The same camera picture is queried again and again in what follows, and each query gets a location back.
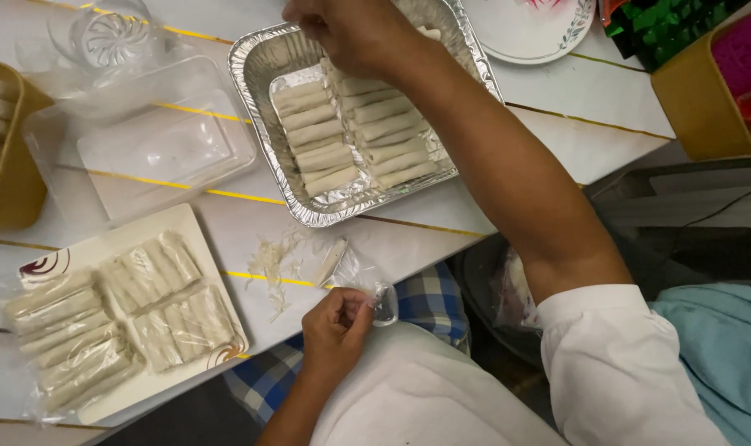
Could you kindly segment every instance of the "light blue cloth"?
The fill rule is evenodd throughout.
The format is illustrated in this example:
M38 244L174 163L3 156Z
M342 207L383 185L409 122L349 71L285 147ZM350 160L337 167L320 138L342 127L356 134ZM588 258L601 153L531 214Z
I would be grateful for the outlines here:
M751 445L751 287L676 287L650 305L678 330L680 361L708 418L733 446Z

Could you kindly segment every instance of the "white shirt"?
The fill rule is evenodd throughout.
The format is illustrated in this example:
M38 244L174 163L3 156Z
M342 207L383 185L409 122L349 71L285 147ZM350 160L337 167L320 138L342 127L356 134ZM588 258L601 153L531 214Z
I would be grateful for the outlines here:
M571 444L727 444L678 362L675 329L638 287L572 289L538 311L554 419ZM372 330L312 444L566 442L460 351L398 322Z

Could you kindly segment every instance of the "person's left hand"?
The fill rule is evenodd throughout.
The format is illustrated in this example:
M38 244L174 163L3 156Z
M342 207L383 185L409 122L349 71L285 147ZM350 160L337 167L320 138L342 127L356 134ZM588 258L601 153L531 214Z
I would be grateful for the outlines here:
M304 316L305 378L336 388L353 370L373 323L369 301L358 289L334 288Z

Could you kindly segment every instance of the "plastic lid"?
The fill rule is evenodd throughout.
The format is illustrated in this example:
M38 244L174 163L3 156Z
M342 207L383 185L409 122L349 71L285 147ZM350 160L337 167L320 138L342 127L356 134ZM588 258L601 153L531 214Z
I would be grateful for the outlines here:
M75 228L113 227L185 202L256 154L206 56L41 110L24 137Z

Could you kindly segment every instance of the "black cable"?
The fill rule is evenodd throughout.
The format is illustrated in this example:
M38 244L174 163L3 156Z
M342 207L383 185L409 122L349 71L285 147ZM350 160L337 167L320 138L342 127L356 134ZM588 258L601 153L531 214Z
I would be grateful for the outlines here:
M751 195L751 190L745 192L744 194L739 195L737 198L734 198L733 200L731 200L730 202L728 202L727 205L725 205L725 206L717 209L716 211L708 214L707 216L705 216L703 218L698 218L697 220L689 221L686 225L683 225L680 228L678 228L678 230L676 231L675 237L673 238L673 247L670 248L670 250L667 253L667 255L665 256L665 258L663 258L659 262L658 265L656 265L652 270L650 270L650 272L644 278L642 278L642 280L639 281L638 286L641 287L642 285L644 285L645 281L648 278L650 278L650 276L654 275L659 270L659 268L661 268L662 266L664 266L664 264L667 263L667 260L670 260L670 257L672 257L673 254L675 254L675 250L678 247L678 240L680 239L681 234L684 232L684 229L688 228L689 226L696 225L696 224L700 223L701 221L706 221L709 218L716 217L717 215L725 212L728 208L730 208L731 206L733 206L736 203L740 202L741 200L749 197L750 195Z

